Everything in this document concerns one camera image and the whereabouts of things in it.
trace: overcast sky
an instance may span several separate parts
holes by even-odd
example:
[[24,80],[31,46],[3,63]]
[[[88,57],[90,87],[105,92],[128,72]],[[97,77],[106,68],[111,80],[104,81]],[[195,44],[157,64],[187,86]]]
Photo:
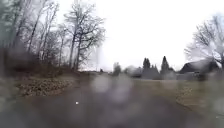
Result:
[[[98,56],[98,67],[105,70],[114,62],[123,68],[142,66],[144,57],[160,68],[163,56],[179,70],[187,62],[184,48],[192,42],[196,26],[224,12],[223,0],[85,1],[95,3],[97,14],[106,19],[106,40]],[[61,20],[73,0],[59,3]]]

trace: dry grass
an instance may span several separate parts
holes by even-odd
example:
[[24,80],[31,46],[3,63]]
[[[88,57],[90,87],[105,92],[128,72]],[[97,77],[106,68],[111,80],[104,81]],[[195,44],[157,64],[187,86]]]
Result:
[[136,88],[144,88],[148,93],[163,96],[199,113],[210,107],[209,98],[214,92],[211,81],[140,80],[135,79]]

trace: evergreen tree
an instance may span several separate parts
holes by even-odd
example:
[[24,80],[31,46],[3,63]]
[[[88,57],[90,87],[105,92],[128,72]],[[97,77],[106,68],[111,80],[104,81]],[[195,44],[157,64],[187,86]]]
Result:
[[161,65],[161,74],[166,73],[168,70],[169,70],[169,64],[167,62],[166,56],[164,56]]
[[149,62],[149,59],[145,58],[144,61],[143,61],[143,69],[149,69],[150,66],[151,66],[151,64]]

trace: tree trunk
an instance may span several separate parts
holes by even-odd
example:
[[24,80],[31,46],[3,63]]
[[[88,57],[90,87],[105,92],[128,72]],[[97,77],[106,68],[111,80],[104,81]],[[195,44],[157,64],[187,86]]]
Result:
[[76,56],[76,61],[74,63],[74,71],[78,71],[79,70],[79,56],[80,56],[80,48],[78,48],[78,52],[77,52],[77,56]]
[[222,71],[224,71],[224,56],[221,56]]
[[70,56],[69,56],[69,67],[70,68],[73,68],[72,57],[73,57],[73,51],[74,51],[74,46],[75,46],[75,38],[76,38],[76,34],[73,35],[73,39],[72,39],[72,47],[71,47]]
[[61,66],[61,54],[62,54],[63,45],[64,45],[64,39],[62,39],[62,41],[61,41],[60,55],[59,55],[59,64],[58,64],[59,67]]
[[33,31],[32,31],[32,34],[31,34],[31,37],[30,37],[30,43],[29,43],[29,46],[28,46],[28,52],[30,52],[30,49],[31,49],[31,45],[32,45],[32,42],[33,42],[33,37],[34,37],[34,34],[36,32],[36,28],[37,28],[37,24],[39,22],[39,19],[40,19],[40,12],[38,14],[38,17],[37,17],[37,20],[35,22],[35,25],[34,25],[34,28],[33,28]]

